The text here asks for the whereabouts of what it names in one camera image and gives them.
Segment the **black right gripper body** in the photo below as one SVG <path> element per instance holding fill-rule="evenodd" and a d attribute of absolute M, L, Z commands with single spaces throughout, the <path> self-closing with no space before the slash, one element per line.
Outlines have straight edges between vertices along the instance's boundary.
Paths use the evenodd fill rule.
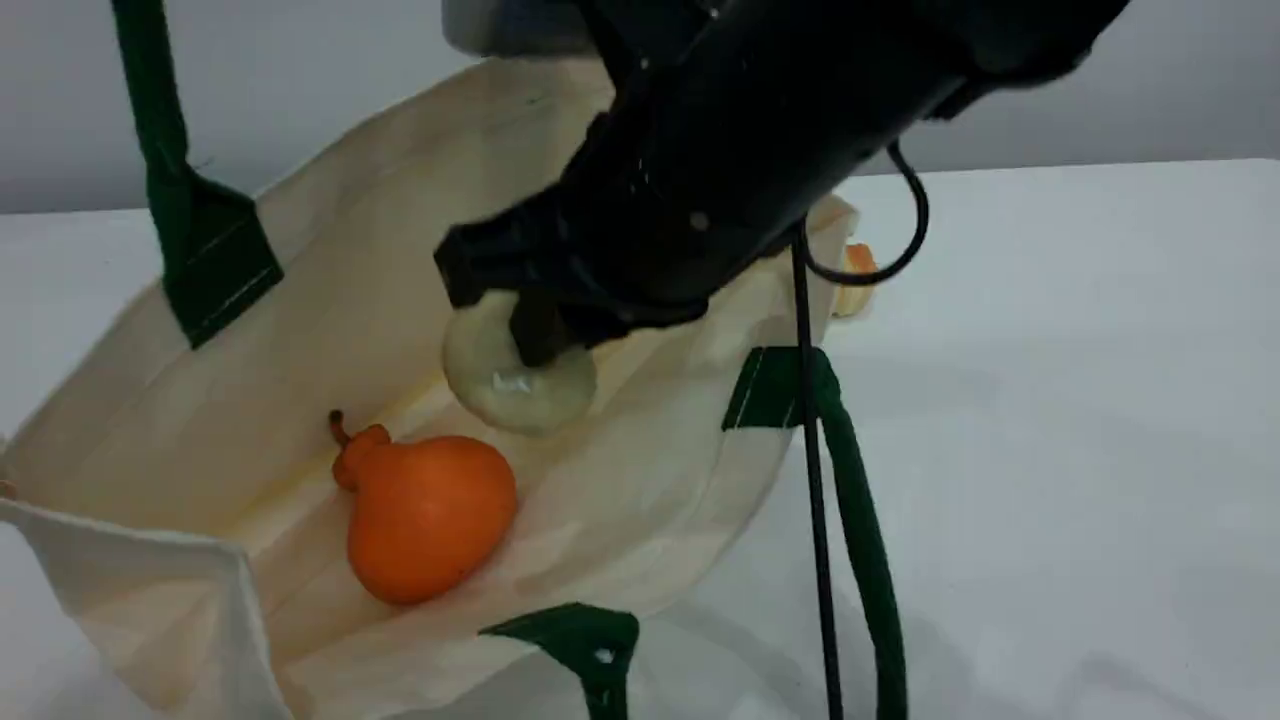
<path fill-rule="evenodd" d="M 658 113 L 596 115 L 556 183 L 452 225 L 434 256 L 451 305 L 540 290 L 558 301 L 571 348 L 591 348 L 696 320 L 786 249 L 806 213 L 794 105 Z"/>

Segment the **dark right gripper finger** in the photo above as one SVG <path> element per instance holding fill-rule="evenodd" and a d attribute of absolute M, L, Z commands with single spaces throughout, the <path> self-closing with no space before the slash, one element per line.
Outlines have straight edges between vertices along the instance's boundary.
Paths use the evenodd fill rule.
<path fill-rule="evenodd" d="M 529 368 L 550 365 L 573 346 L 558 301 L 540 290 L 521 290 L 508 323 L 518 360 Z"/>

